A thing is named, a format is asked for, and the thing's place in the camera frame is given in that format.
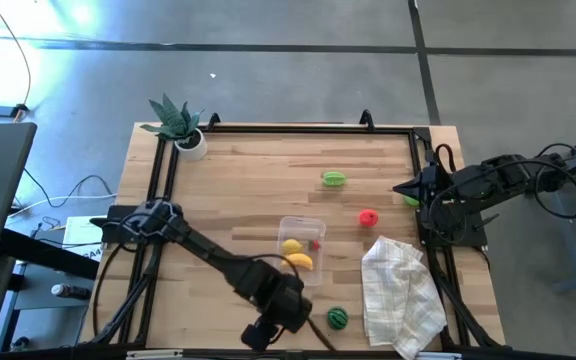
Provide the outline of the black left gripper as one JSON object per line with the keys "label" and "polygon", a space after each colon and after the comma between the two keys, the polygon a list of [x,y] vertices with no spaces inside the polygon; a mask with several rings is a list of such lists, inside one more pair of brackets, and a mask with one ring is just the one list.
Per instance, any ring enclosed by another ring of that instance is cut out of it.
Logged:
{"label": "black left gripper", "polygon": [[298,332],[308,319],[312,303],[302,295],[303,283],[296,277],[265,280],[248,297],[260,316],[248,324],[241,341],[253,351],[265,351],[285,331]]}

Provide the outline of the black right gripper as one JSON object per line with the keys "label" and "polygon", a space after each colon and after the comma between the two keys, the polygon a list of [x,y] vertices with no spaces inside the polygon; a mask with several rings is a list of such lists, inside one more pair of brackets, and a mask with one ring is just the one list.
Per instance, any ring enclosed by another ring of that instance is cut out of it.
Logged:
{"label": "black right gripper", "polygon": [[395,185],[393,191],[407,197],[420,197],[422,203],[431,203],[437,194],[451,185],[452,178],[446,169],[442,165],[432,164],[422,169],[421,179],[415,177]]}

